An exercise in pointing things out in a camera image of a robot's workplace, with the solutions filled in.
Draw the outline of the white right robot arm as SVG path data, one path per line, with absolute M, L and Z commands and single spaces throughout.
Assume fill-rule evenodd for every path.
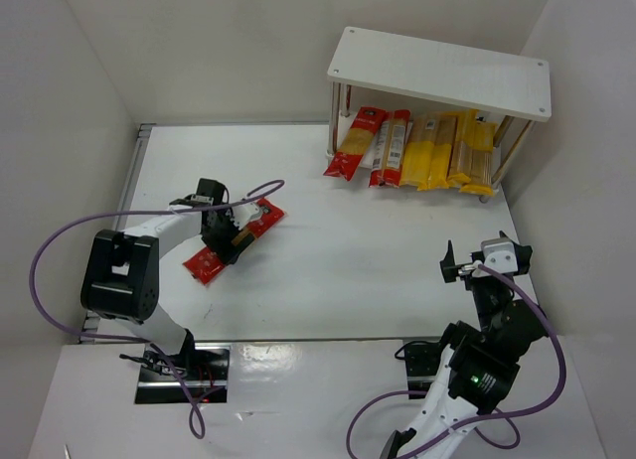
M 473 300 L 480 327 L 458 321 L 448 325 L 435 358 L 436 376 L 424 397 L 421 413 L 404 431 L 395 431 L 381 456 L 397 458 L 405 447 L 415 448 L 445 432 L 439 443 L 423 451 L 423 458 L 448 458 L 476 427 L 454 430 L 464 419 L 493 413 L 507 397 L 519 372 L 519 359 L 531 343 L 548 333 L 537 313 L 503 281 L 479 269 L 482 263 L 508 279 L 529 271 L 532 248 L 504 233 L 484 240 L 469 263 L 458 264 L 448 248 L 440 261 L 445 282 L 461 279 Z

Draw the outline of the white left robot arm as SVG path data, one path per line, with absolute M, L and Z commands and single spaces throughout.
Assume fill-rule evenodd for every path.
M 197 235 L 223 265 L 238 260 L 255 240 L 248 225 L 262 217 L 262 201 L 232 207 L 227 192 L 223 183 L 202 178 L 195 193 L 170 203 L 170 216 L 98 232 L 80 291 L 85 309 L 151 341 L 185 375 L 214 356 L 197 350 L 193 334 L 160 306 L 159 262 Z

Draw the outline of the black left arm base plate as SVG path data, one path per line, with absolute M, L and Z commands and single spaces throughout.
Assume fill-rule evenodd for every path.
M 226 403 L 231 358 L 229 344 L 198 343 L 196 349 L 203 356 L 203 364 L 192 370 L 178 368 L 193 399 L 202 403 Z M 140 364 L 135 404 L 187 403 L 179 382 L 170 373 L 167 364 L 156 351 L 146 348 L 143 356 L 135 360 Z

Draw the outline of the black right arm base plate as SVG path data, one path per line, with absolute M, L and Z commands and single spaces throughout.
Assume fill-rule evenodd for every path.
M 404 343 L 394 358 L 404 362 L 408 399 L 424 399 L 437 374 L 442 348 L 438 342 L 413 340 Z

